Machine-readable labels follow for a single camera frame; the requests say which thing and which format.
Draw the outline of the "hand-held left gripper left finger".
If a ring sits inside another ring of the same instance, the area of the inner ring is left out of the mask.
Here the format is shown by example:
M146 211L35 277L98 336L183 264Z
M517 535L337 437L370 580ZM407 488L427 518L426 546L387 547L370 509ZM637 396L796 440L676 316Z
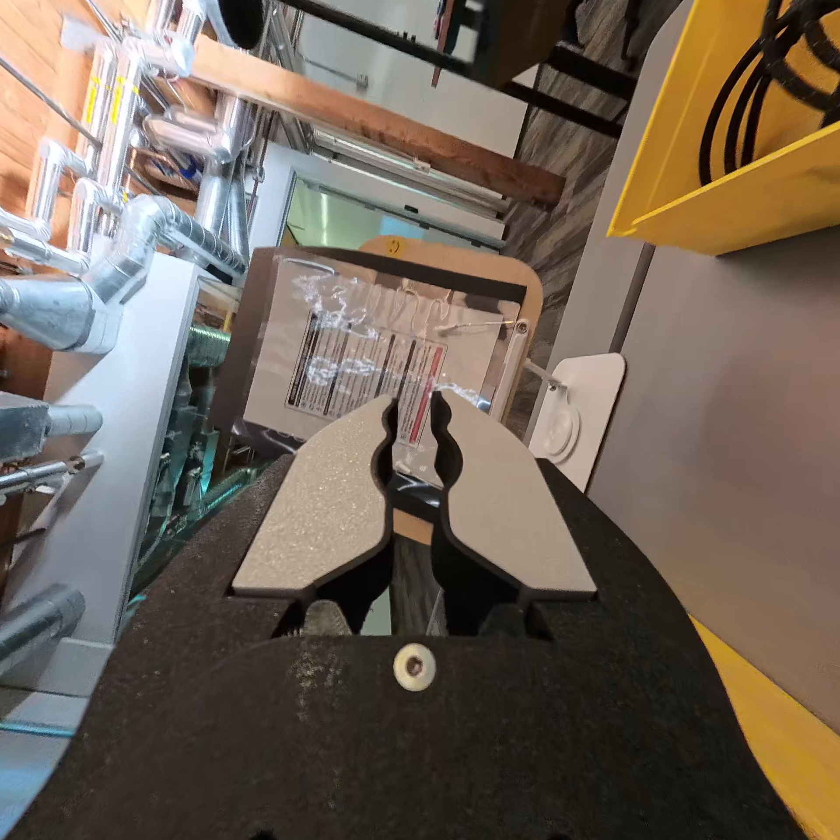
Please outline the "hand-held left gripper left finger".
M388 546L397 427L398 402L381 395L309 438L232 581L236 595L301 599Z

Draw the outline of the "printed instruction sheet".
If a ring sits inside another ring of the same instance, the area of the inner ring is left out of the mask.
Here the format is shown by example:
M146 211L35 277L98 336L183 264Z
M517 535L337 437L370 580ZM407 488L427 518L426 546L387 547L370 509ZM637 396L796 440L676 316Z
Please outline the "printed instruction sheet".
M389 396L398 402L397 441L419 448L446 355L443 343L311 310L284 406L333 421Z

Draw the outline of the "silver adapter with black cable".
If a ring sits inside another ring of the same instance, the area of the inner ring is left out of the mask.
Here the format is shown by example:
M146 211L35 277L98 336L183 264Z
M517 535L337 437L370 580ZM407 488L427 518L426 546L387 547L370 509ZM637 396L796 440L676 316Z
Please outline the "silver adapter with black cable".
M756 145L763 107L770 88L776 86L795 101L821 115L820 129L839 120L839 86L826 91L793 68L789 54L803 46L816 65L839 71L838 37L831 36L823 20L837 13L838 1L770 1L766 4L759 36L747 48L723 81L713 102L698 151L697 170L701 186L713 181L713 144L730 99L731 108L722 144L722 173L729 175L750 165Z

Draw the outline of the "rectangular metal duct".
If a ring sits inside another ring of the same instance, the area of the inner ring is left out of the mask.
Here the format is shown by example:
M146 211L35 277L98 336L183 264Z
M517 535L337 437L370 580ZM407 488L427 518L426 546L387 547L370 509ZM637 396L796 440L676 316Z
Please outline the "rectangular metal duct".
M99 467L105 456L96 449L72 456L68 461L40 465L24 465L24 462L39 455L49 438L90 437L101 425L102 415L95 406L50 404L2 392L1 464L2 467L21 465L16 472L2 475L2 481L34 483Z

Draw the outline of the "protocol sheet on stand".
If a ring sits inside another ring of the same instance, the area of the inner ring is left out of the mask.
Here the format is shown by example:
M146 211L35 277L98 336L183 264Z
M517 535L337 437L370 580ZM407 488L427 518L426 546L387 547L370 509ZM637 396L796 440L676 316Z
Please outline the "protocol sheet on stand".
M299 444L293 444L288 436L270 430L263 431L253 424L245 423L242 419L265 327L270 315L271 303L275 295L277 284L277 272L274 267L275 258L288 250L293 255L297 253L315 254L337 258L361 266L372 263L374 268L388 269L389 273L399 277L409 276L406 271L409 264L421 266L421 271L426 274L429 274L432 270L442 270L452 275L459 274L402 259L362 253L359 248L302 248L299 246L257 248L248 268L246 276L248 284L241 290L242 296L233 336L217 378L216 394L211 407L211 424L220 432L219 452L224 455L224 460L227 459L228 455L242 447L251 448L259 459L276 459L283 455L292 455L299 447ZM463 276L520 287L510 282L499 282L471 275ZM522 292L516 292L514 296L522 304L525 289L524 287L520 288Z
M463 275L481 277L499 282L524 287L524 301L520 309L520 318L528 322L524 339L521 339L519 357L513 373L504 374L507 386L502 389L505 402L502 408L492 407L490 415L504 424L508 420L513 396L522 378L523 365L528 358L539 316L543 308L543 288L534 270L521 261L488 251L458 248L451 245L429 243L427 241L399 236L402 239L402 253L390 256L386 253L386 243L392 236L379 235L366 241L360 252L394 259L402 259L436 269L449 270Z

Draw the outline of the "black stand pole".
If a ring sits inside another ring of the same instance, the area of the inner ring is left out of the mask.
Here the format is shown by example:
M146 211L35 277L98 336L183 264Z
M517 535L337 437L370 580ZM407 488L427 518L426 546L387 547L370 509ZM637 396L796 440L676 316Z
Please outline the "black stand pole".
M378 45L419 59L435 68L445 69L462 76L471 73L470 63L432 47L419 44L408 37L373 24L361 17L346 14L330 5L314 1L288 1L286 5L315 17L325 23L369 39ZM262 2L229 1L206 2L207 14L214 12L220 22L221 32L238 47L255 47L267 20Z

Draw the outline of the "silver insulated pipe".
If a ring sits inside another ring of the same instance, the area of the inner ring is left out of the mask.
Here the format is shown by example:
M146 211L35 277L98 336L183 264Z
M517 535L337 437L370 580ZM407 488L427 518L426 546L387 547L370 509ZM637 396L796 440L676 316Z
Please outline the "silver insulated pipe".
M98 175L101 183L114 192L120 189L122 183L130 132L140 100L142 75L142 55L137 49L122 47L118 57Z
M113 43L100 39L92 53L91 72L80 120L87 134L82 134L77 143L77 154L85 159L89 167L92 167L101 146L115 60Z

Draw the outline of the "glass door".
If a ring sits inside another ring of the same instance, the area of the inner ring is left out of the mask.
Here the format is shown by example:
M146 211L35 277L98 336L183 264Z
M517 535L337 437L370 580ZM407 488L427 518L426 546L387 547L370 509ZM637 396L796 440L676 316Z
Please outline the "glass door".
M358 249L398 236L501 252L505 226L391 180L268 142L255 187L250 247L301 245Z

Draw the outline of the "galvanised branch duct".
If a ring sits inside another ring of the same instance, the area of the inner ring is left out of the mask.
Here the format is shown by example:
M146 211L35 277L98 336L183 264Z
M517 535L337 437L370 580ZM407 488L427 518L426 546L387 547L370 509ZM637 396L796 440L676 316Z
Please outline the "galvanised branch duct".
M1 321L53 351L104 355L118 341L123 309L144 286L161 234L158 196L123 211L110 246L80 279L1 281Z

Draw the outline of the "grey stand base plate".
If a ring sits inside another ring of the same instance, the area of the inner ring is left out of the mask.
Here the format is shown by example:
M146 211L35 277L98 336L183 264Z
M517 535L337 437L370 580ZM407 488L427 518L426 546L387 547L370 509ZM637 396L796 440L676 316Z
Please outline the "grey stand base plate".
M586 492L625 378L624 357L567 358L552 372L527 360L525 368L547 386L528 447Z

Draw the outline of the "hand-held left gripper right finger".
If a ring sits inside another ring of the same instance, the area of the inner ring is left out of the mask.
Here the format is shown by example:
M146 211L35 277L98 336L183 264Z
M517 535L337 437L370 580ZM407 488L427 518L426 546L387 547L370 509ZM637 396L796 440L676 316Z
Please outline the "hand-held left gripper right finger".
M591 599L596 585L528 447L454 391L433 393L429 424L448 544L520 601Z

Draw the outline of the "wooden post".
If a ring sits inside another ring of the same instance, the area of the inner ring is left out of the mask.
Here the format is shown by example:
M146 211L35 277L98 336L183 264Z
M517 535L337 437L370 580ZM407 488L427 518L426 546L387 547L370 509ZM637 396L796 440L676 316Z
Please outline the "wooden post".
M420 160L433 170L516 201L554 207L564 191L561 175L343 94L205 35L196 40L191 78L323 130Z

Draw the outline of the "metal ventilation duct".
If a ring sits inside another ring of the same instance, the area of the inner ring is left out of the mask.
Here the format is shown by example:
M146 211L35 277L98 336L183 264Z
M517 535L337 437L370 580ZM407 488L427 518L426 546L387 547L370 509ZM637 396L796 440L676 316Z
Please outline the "metal ventilation duct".
M155 245L186 249L231 277L242 277L247 271L249 259L245 255L166 197L136 196L122 211L121 222L131 224L137 232L149 230L146 237L151 237Z

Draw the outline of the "wood-topped desk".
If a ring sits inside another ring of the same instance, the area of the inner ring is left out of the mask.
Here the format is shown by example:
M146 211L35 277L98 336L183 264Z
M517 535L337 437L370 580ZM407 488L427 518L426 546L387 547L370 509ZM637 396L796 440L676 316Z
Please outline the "wood-topped desk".
M636 79L583 56L581 47L572 47L565 37L578 4L567 1L437 2L434 19L437 50L454 56L460 31L472 30L476 42L469 60L468 77L535 109L616 140L623 130L617 119L600 117L535 87L524 87L516 82L516 78L529 68L544 64L587 87L623 100L626 106L630 103Z

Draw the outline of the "metal conduit pipe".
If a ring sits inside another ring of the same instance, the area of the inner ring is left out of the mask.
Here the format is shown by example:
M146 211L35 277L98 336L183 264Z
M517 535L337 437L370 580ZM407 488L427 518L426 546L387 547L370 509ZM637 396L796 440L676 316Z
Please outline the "metal conduit pipe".
M52 584L2 616L1 676L72 633L85 610L78 589Z

